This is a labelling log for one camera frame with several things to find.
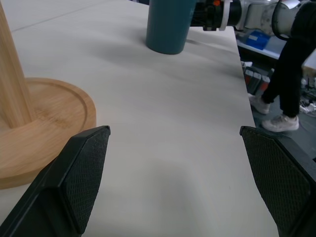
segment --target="gray floor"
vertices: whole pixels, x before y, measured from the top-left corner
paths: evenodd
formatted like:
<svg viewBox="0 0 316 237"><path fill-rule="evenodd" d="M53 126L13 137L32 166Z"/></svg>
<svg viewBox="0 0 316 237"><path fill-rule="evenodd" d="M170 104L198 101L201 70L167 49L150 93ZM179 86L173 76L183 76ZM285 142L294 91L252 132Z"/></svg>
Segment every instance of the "gray floor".
<svg viewBox="0 0 316 237"><path fill-rule="evenodd" d="M261 115L252 108L252 115L256 127L260 127L261 121L281 114L279 98L271 105L268 115ZM311 158L316 158L316 118L300 114L300 128L294 132L284 132L283 135L292 138Z"/></svg>

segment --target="cable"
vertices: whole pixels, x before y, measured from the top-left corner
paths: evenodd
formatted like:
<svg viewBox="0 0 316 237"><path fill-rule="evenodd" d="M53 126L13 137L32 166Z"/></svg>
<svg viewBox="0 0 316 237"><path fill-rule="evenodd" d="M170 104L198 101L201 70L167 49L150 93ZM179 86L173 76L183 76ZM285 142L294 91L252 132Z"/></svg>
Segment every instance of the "cable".
<svg viewBox="0 0 316 237"><path fill-rule="evenodd" d="M281 1L282 0L278 0L277 1L277 4L276 4L276 7L273 11L273 14L272 14L272 24L271 24L271 27L272 27L272 32L273 34L279 38L280 40L284 40L284 41L287 41L289 38L286 38L286 37L283 37L281 36L280 32L278 31L278 28L277 28L277 14L278 14L278 11L280 10L280 5L281 5Z"/></svg>

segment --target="wooden pole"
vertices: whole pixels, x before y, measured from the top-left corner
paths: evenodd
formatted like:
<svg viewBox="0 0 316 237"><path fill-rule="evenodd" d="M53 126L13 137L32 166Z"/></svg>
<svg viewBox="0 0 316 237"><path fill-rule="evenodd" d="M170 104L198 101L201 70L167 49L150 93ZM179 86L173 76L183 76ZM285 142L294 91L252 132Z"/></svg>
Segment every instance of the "wooden pole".
<svg viewBox="0 0 316 237"><path fill-rule="evenodd" d="M0 112L10 128L26 125L36 117L1 3Z"/></svg>

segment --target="blue box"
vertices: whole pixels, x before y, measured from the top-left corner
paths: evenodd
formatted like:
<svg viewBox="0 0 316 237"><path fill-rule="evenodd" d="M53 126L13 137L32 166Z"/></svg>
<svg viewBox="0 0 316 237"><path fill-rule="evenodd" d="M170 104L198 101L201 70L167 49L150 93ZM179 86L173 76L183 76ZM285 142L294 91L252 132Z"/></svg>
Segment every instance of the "blue box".
<svg viewBox="0 0 316 237"><path fill-rule="evenodd" d="M253 31L247 38L246 44L257 49L264 49L269 42L270 36L259 31Z"/></svg>

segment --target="black pants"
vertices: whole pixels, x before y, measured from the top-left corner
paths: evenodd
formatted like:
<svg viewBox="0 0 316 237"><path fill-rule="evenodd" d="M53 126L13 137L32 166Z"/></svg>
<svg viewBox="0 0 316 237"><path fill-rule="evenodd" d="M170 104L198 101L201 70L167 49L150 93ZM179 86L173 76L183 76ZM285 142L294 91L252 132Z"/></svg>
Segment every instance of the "black pants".
<svg viewBox="0 0 316 237"><path fill-rule="evenodd" d="M300 111L302 64L316 48L299 39L289 39L276 63L268 88L262 95L265 103L272 103L280 96L283 114L291 118Z"/></svg>

